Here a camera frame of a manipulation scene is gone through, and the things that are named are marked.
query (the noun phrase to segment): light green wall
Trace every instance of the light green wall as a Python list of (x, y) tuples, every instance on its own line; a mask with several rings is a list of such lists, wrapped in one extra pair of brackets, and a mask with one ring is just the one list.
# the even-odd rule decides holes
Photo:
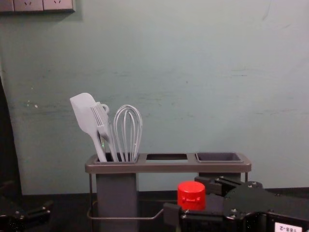
[[(113, 112), (138, 107), (141, 152), (242, 152), (266, 187), (308, 186), (308, 11), (306, 0), (83, 0), (71, 15), (1, 16), (23, 192), (88, 191), (95, 149), (69, 102), (82, 92)], [(177, 182), (140, 176), (142, 190)]]

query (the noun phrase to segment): red bottle cap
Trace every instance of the red bottle cap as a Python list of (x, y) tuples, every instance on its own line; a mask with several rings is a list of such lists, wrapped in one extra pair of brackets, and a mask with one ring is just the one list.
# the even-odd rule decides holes
[(204, 210), (206, 206), (205, 186), (196, 181), (185, 181), (178, 185), (178, 205), (183, 209)]

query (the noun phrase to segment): utensil holder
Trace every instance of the utensil holder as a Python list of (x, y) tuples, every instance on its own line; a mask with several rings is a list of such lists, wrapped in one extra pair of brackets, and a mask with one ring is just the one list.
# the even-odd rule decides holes
[[(155, 162), (174, 160), (175, 162)], [(146, 154), (140, 153), (136, 162), (99, 162), (93, 155), (85, 164), (89, 173), (90, 209), (88, 217), (100, 221), (100, 232), (138, 232), (139, 220), (154, 220), (153, 217), (138, 217), (137, 173), (199, 173), (200, 176), (224, 175), (240, 180), (241, 173), (251, 171), (251, 162), (240, 153), (188, 153)], [(96, 175), (98, 217), (93, 215), (92, 175)]]

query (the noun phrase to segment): electrical outlet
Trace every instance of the electrical outlet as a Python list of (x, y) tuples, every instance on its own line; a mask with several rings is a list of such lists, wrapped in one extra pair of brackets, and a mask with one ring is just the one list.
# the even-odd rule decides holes
[(14, 0), (16, 12), (43, 11), (43, 0)]
[(0, 12), (13, 12), (13, 0), (0, 0)]
[(74, 12), (73, 0), (43, 0), (45, 11)]

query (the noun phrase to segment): white label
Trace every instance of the white label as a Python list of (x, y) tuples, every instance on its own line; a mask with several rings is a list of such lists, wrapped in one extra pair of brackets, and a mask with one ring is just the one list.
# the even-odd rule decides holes
[(275, 232), (303, 232), (303, 228), (275, 222)]

